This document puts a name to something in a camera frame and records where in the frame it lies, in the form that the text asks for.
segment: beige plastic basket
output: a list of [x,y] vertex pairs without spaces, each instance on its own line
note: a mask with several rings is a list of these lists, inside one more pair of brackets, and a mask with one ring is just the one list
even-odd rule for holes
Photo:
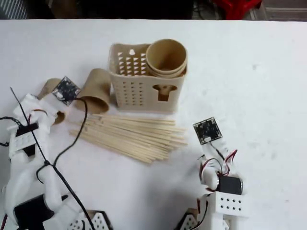
[[187,68],[182,76],[149,76],[146,50],[150,44],[113,44],[108,68],[118,107],[127,111],[174,112]]

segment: basket handle hole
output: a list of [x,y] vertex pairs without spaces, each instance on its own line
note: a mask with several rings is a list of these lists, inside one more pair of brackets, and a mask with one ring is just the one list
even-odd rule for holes
[[158,101],[168,102],[169,93],[177,90],[175,85],[154,85],[153,88],[159,91]]

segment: white tabletop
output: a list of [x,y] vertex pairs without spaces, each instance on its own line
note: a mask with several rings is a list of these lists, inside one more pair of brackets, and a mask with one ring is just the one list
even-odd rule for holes
[[[19,97],[65,75],[82,86],[91,69],[106,68],[112,43],[162,38],[182,42],[189,53],[178,111],[170,116],[188,129],[189,145],[148,166],[79,140],[59,169],[86,208],[106,211],[116,230],[173,229],[205,192],[195,160],[202,148],[192,124],[215,116],[223,134],[217,145],[238,149],[236,168],[255,200],[251,217],[237,230],[301,229],[307,213],[307,23],[0,21],[1,116],[17,105],[9,86]],[[8,140],[6,126],[2,121],[2,142]],[[69,128],[52,127],[51,154],[73,141]],[[8,150],[1,147],[1,187],[8,177]],[[16,227],[9,223],[6,229]]]

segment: paper cup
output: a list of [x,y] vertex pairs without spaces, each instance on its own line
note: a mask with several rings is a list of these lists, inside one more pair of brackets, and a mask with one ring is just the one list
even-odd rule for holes
[[180,77],[182,75],[182,73],[184,72],[184,70],[186,69],[187,65],[183,65],[182,68],[178,71],[175,72],[173,74],[160,74],[155,72],[153,69],[150,68],[150,66],[147,65],[147,69],[150,75],[153,75],[155,77],[160,77],[160,78],[176,78],[176,77]]
[[[45,97],[47,94],[51,93],[54,88],[56,88],[56,86],[61,82],[61,79],[59,78],[51,78],[49,79],[46,84],[44,85],[44,87],[42,88],[41,92],[39,93],[39,95],[37,96],[37,98],[39,100],[42,100],[43,97]],[[57,112],[57,118],[54,121],[54,125],[61,123],[62,121],[64,121],[65,119],[65,114],[58,111]]]
[[[109,110],[111,79],[104,69],[93,69],[78,97],[86,100],[88,112],[105,113]],[[76,101],[77,109],[84,111],[84,103]]]
[[146,61],[151,70],[157,74],[175,74],[187,65],[187,51],[180,42],[163,39],[148,47]]

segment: circuit board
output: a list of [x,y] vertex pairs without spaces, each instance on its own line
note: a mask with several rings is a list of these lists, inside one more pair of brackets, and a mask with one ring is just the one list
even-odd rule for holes
[[223,137],[214,117],[195,123],[193,127],[201,145]]
[[69,106],[80,91],[81,89],[65,76],[52,91],[52,94],[55,95],[58,100]]

